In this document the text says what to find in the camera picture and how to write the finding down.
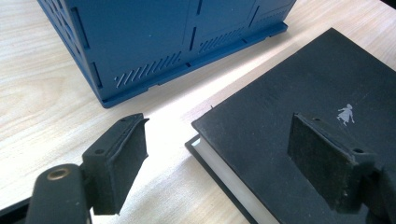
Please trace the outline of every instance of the book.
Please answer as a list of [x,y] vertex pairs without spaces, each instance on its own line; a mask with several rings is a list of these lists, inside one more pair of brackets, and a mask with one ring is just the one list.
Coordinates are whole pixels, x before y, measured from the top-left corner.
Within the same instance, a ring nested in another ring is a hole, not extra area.
[[331,210],[289,158],[294,112],[373,150],[377,168],[396,162],[396,72],[333,28],[194,121],[186,145],[250,221],[365,223],[365,206]]

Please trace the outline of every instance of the blue basket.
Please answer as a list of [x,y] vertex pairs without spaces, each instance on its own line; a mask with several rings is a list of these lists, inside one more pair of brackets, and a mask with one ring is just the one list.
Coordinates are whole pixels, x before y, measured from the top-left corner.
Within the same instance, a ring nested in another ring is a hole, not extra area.
[[295,0],[38,0],[103,107],[286,31]]

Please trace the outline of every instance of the light wood surface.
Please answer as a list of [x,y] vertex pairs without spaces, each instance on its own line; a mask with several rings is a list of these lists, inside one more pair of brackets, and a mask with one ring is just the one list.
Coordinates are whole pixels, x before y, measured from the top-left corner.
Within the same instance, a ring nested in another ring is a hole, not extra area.
[[35,0],[0,1],[0,209],[115,121],[143,112],[149,157],[120,216],[94,223],[244,223],[184,147],[191,122],[333,27],[396,70],[396,10],[378,0],[298,0],[277,35],[103,109]]

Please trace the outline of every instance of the printed logo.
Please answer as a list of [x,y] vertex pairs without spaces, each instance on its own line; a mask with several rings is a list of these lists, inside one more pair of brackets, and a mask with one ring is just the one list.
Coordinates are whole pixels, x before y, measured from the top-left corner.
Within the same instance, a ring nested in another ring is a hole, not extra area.
[[339,109],[338,111],[343,111],[338,115],[337,119],[343,120],[345,126],[349,123],[349,118],[351,118],[352,123],[355,123],[355,120],[353,120],[352,105],[347,104],[345,108]]

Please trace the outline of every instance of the book cover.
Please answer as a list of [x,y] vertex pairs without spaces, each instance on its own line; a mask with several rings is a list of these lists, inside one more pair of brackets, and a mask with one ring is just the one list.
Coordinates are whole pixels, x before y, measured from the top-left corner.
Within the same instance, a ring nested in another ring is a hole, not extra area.
[[289,158],[294,112],[360,141],[378,168],[394,163],[396,72],[330,29],[192,123],[279,222],[364,223],[366,207],[332,211]]

